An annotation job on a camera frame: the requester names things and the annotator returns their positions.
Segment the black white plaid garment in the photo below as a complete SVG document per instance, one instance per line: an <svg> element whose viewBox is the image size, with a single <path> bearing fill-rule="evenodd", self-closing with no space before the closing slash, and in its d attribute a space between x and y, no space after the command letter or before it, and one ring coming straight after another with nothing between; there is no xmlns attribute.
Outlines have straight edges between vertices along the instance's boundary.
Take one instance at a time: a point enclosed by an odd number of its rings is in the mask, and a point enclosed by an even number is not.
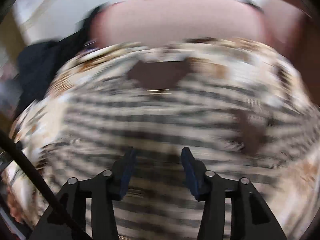
<svg viewBox="0 0 320 240"><path fill-rule="evenodd" d="M115 205L121 237L194 239L203 204L184 185L180 153L191 149L220 176L248 176L274 205L284 173L318 138L317 111L287 62L192 58L173 86L137 61L122 63L77 89L63 128L46 147L43 177L54 192L69 177L97 175L132 146L137 162Z"/></svg>

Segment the cream leaf print blanket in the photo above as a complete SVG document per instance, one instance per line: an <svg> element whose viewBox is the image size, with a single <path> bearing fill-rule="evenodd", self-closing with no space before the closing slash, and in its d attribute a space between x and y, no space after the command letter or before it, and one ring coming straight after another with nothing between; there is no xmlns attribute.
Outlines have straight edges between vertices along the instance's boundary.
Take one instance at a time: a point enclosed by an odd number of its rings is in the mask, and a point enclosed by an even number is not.
<svg viewBox="0 0 320 240"><path fill-rule="evenodd" d="M173 86L191 71L188 62L192 58L213 63L232 60L257 60L268 64L287 62L295 68L273 48L242 38L186 41L161 48L148 48L140 43L115 44L69 60L57 72L44 99L32 102L17 118L14 140L22 143L23 153L43 177L48 163L46 147L60 135L63 115L77 89L87 85L100 73L110 72L114 67L130 61L152 67L156 74L163 76L165 84ZM284 181L278 185L278 189L286 190L286 194L278 205L274 205L248 176L242 176L247 177L261 193L288 239L299 239L319 210L319 107L308 97L301 75L299 86L310 106L317 111L318 138L308 155L296 163L293 170L284 173Z"/></svg>

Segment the dark navy cloth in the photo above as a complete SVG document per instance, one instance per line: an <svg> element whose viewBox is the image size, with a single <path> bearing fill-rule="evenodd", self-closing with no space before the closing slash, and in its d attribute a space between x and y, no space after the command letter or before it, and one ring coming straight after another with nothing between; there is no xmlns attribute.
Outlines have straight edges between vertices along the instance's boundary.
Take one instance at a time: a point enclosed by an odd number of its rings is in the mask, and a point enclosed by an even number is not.
<svg viewBox="0 0 320 240"><path fill-rule="evenodd" d="M102 4L87 15L77 32L61 39L47 40L25 47L18 55L17 66L22 89L15 114L20 115L33 101L43 100L57 71L86 49L96 48L91 26L107 8Z"/></svg>

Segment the pink upholstered headboard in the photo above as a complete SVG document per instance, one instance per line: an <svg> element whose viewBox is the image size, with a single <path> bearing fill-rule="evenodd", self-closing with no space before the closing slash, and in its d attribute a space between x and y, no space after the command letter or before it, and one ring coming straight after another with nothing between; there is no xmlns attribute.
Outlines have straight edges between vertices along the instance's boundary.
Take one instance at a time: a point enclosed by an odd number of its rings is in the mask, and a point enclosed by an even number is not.
<svg viewBox="0 0 320 240"><path fill-rule="evenodd" d="M267 42L263 15L235 0L127 0L103 7L90 38L103 48L123 42L161 47L199 37Z"/></svg>

